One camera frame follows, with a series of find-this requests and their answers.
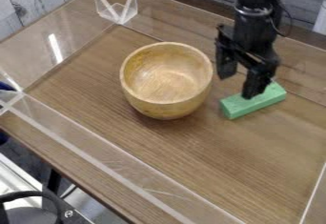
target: bowl rim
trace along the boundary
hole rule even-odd
[[[149,49],[155,46],[164,46],[164,45],[175,45],[175,46],[183,46],[184,48],[192,50],[193,52],[196,52],[200,57],[203,58],[203,61],[205,62],[205,64],[208,65],[208,79],[207,79],[207,82],[204,83],[204,86],[203,88],[196,92],[195,95],[192,96],[188,96],[183,99],[179,99],[173,102],[159,102],[159,101],[155,101],[155,100],[151,100],[151,99],[144,99],[141,98],[137,93],[133,92],[132,89],[129,89],[129,86],[126,85],[125,83],[125,80],[124,80],[124,69],[125,69],[125,65],[130,59],[132,56],[134,56],[136,53],[138,53],[140,51],[145,50],[145,49]],[[204,90],[207,89],[207,87],[209,86],[211,84],[211,81],[212,81],[212,76],[213,76],[213,71],[212,71],[212,64],[211,64],[211,61],[207,57],[207,55],[199,50],[196,49],[195,47],[189,46],[189,45],[185,45],[183,43],[177,43],[177,42],[159,42],[159,43],[155,43],[155,44],[149,44],[149,45],[145,45],[142,46],[141,48],[138,48],[136,51],[133,51],[124,59],[122,63],[121,63],[121,68],[120,68],[120,82],[121,82],[121,87],[126,90],[126,92],[138,100],[147,102],[147,103],[151,103],[151,104],[156,104],[156,105],[172,105],[172,104],[176,104],[176,103],[181,103],[181,102],[185,102],[188,100],[191,100],[192,98],[197,97],[201,92],[204,92]]]

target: clear plastic corner bracket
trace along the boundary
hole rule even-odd
[[[126,0],[125,4],[109,4],[106,0],[94,0],[98,16],[116,24],[124,25],[137,14],[137,0]]]

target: green block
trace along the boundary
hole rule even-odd
[[[232,120],[244,114],[273,105],[285,99],[285,90],[277,83],[272,83],[263,94],[251,100],[244,99],[240,94],[220,100],[220,106],[224,116]]]

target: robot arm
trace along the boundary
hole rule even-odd
[[[251,99],[264,92],[280,64],[272,43],[283,15],[280,0],[237,0],[233,27],[219,26],[216,66],[221,79],[235,75],[236,65],[245,69],[241,96]]]

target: wooden bowl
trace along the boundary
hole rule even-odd
[[[126,56],[120,80],[125,98],[141,114],[161,120],[176,119],[204,102],[212,65],[193,47],[156,43]]]

